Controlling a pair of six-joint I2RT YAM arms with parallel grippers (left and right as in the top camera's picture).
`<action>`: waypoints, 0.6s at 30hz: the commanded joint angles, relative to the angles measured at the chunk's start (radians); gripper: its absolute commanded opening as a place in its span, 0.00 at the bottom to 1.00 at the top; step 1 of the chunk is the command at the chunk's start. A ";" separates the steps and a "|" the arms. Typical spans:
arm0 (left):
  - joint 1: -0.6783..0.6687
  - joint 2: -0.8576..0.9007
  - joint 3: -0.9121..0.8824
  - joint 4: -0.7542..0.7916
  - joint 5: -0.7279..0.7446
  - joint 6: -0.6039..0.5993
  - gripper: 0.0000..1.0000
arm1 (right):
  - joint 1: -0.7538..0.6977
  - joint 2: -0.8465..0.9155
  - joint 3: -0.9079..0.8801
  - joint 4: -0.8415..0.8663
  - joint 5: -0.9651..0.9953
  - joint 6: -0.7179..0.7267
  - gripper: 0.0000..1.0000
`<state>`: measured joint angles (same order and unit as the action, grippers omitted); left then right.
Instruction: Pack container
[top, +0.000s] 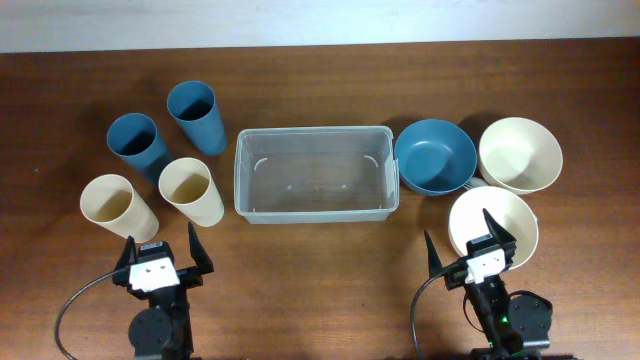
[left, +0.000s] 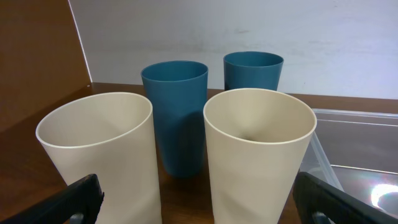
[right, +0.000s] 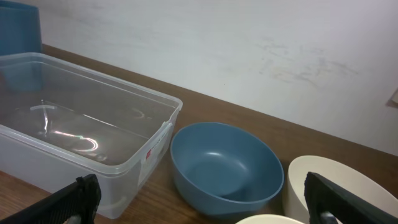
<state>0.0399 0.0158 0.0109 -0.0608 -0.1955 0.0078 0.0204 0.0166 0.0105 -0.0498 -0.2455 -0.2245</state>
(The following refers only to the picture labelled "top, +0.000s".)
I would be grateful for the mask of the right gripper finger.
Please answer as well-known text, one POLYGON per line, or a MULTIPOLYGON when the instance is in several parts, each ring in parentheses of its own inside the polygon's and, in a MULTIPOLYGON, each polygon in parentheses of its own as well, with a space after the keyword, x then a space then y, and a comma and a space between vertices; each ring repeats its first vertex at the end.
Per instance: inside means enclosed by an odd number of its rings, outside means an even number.
POLYGON ((427 230, 424 231, 424 238, 428 252, 429 277, 436 278, 442 272, 443 266, 432 241, 432 238, 427 230))
POLYGON ((514 246, 516 238, 500 225, 486 208, 483 208, 482 212, 489 230, 489 242, 499 246, 514 246))

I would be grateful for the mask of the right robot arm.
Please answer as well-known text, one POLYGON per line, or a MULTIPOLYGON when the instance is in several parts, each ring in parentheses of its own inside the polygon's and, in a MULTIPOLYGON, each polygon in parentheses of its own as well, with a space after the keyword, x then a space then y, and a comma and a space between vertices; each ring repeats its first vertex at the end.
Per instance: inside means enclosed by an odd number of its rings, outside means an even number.
POLYGON ((525 290, 509 293, 500 274, 509 270, 515 256, 516 238, 487 211, 483 211, 489 233, 466 243, 467 254, 443 266, 428 233, 429 279, 417 290, 410 309, 422 292, 442 278, 446 288, 465 290, 464 303, 470 303, 489 346, 470 352, 472 359, 540 359, 550 347, 549 330, 553 306, 541 296, 525 290))

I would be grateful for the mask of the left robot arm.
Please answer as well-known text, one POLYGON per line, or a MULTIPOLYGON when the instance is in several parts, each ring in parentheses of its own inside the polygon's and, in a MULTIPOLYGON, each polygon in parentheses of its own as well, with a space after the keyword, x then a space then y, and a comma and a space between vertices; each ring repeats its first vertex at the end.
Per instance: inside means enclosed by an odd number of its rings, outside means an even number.
POLYGON ((188 240, 195 264, 180 270, 167 242, 137 247, 132 237, 126 240, 113 283, 148 302, 129 325, 136 359, 188 359, 194 352, 187 291, 202 286, 214 267, 192 224, 188 240))

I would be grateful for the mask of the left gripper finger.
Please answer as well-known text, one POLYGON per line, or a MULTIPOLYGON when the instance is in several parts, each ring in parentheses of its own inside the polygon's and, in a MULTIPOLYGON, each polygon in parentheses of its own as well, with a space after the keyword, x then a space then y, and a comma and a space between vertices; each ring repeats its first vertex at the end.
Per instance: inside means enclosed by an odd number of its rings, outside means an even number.
POLYGON ((136 244, 132 236, 128 236, 123 252, 116 263, 117 272, 126 272, 137 261, 136 244))
POLYGON ((196 234, 194 225, 191 222, 188 223, 188 235, 190 255, 194 260, 199 273, 201 275, 212 273, 214 271, 213 262, 202 246, 196 234))

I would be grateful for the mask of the blue cup front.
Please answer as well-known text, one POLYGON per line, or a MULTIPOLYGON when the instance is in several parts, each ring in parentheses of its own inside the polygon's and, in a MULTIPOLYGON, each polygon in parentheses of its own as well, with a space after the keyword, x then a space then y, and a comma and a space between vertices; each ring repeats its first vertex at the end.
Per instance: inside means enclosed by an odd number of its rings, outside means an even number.
POLYGON ((109 149, 157 186, 163 169, 172 161, 169 149, 155 122, 142 113, 117 118, 106 135, 109 149))

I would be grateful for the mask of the blue cup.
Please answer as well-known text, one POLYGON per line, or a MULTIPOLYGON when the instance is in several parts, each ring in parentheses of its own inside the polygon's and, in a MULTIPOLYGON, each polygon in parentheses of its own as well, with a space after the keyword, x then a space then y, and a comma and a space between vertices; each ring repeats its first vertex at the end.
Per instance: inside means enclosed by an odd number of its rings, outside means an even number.
POLYGON ((155 122, 142 113, 117 118, 106 135, 109 149, 157 186, 163 169, 172 161, 169 149, 155 122))
POLYGON ((190 80, 176 85, 168 94, 167 110, 199 152, 217 156, 225 151, 225 128, 208 84, 190 80))

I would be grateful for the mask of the cream cup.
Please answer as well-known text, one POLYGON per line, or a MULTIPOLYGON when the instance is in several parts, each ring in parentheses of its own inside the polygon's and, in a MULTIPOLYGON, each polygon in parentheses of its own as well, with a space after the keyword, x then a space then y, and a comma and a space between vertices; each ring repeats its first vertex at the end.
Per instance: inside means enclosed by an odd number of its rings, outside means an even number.
POLYGON ((161 196, 201 227, 211 227, 224 216, 224 204, 207 165, 183 157, 170 162, 158 182, 161 196))
POLYGON ((136 243, 150 241, 159 230, 156 215, 121 175, 105 174, 88 183, 80 210, 87 220, 136 243))

